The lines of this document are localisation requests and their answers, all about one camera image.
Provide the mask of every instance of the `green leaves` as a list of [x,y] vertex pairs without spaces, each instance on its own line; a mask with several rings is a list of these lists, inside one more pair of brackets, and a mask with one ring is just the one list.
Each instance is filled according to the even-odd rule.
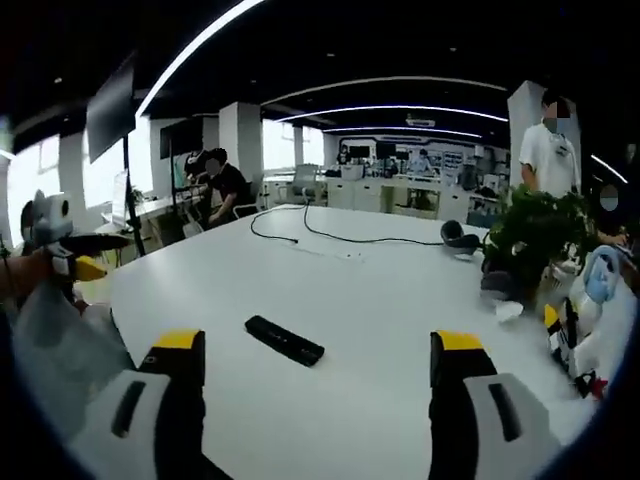
[[[519,243],[526,246],[514,249]],[[535,288],[550,262],[566,260],[571,249],[584,264],[587,253],[597,244],[583,197],[568,193],[555,198],[520,185],[511,190],[511,206],[491,229],[484,253],[492,265],[511,273],[522,287]]]

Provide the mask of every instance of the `headphones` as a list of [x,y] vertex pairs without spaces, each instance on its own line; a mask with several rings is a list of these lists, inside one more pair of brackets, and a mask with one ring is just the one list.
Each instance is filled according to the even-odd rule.
[[480,248],[480,238],[471,233],[464,234],[462,225],[455,220],[447,220],[440,229],[440,236],[444,242],[444,248],[454,255],[473,255]]

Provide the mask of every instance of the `office chair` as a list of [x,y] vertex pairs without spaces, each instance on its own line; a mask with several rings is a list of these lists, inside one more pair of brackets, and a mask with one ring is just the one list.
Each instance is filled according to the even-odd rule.
[[317,181],[320,167],[310,163],[296,166],[296,172],[290,185],[282,186],[278,189],[277,205],[285,203],[294,205],[304,205],[307,200],[311,205],[326,206],[326,198],[323,195],[322,184]]
[[264,210],[264,198],[269,195],[268,193],[263,192],[262,190],[262,180],[264,179],[263,174],[255,175],[253,180],[249,186],[249,193],[251,198],[253,199],[253,203],[248,203],[246,205],[236,205],[233,207],[233,215],[236,218],[241,217],[241,212],[245,210],[245,215],[250,215],[254,213],[252,211],[247,212],[248,209],[255,209],[256,211]]

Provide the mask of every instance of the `air conditioner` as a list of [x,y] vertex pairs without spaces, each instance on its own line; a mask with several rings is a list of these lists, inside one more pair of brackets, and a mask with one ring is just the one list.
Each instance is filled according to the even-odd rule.
[[407,125],[410,127],[433,128],[436,126],[436,121],[430,118],[414,117],[409,114],[407,115]]

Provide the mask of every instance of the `black remote control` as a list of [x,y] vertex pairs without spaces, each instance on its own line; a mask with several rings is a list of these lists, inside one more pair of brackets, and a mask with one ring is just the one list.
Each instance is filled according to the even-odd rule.
[[315,365],[324,355],[324,347],[299,337],[260,315],[251,317],[244,326],[256,339],[305,367]]

